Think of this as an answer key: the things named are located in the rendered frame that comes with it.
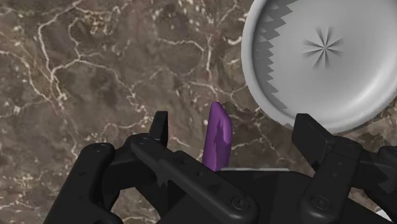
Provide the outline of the purple oblong object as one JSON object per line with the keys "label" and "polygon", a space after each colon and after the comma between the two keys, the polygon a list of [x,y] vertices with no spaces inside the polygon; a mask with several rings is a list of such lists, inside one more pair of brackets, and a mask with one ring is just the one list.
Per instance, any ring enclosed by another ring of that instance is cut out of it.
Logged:
{"label": "purple oblong object", "polygon": [[232,121],[219,102],[212,102],[205,135],[202,163],[213,171],[228,167]]}

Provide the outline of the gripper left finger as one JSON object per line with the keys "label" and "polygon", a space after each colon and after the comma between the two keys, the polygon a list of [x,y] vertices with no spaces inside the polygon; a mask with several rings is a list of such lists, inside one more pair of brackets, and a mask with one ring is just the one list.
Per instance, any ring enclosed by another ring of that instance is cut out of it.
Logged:
{"label": "gripper left finger", "polygon": [[183,151],[167,147],[168,116],[150,131],[85,146],[43,224],[124,224],[112,212],[122,190],[137,189],[157,210],[157,224],[256,224],[256,201]]}

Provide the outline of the grey round bowl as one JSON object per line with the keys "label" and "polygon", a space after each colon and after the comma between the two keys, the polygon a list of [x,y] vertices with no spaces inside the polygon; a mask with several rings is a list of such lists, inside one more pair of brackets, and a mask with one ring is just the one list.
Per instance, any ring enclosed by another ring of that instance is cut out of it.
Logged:
{"label": "grey round bowl", "polygon": [[397,0],[254,0],[241,60],[281,125],[307,113],[332,133],[356,128],[397,97]]}

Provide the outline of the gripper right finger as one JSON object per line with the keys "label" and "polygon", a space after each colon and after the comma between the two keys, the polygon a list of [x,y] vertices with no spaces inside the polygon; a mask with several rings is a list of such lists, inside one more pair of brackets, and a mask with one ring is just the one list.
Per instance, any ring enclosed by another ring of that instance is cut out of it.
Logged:
{"label": "gripper right finger", "polygon": [[[315,171],[299,202],[303,224],[397,224],[397,146],[367,151],[305,113],[296,115],[292,142]],[[364,190],[388,217],[350,200],[351,188]]]}

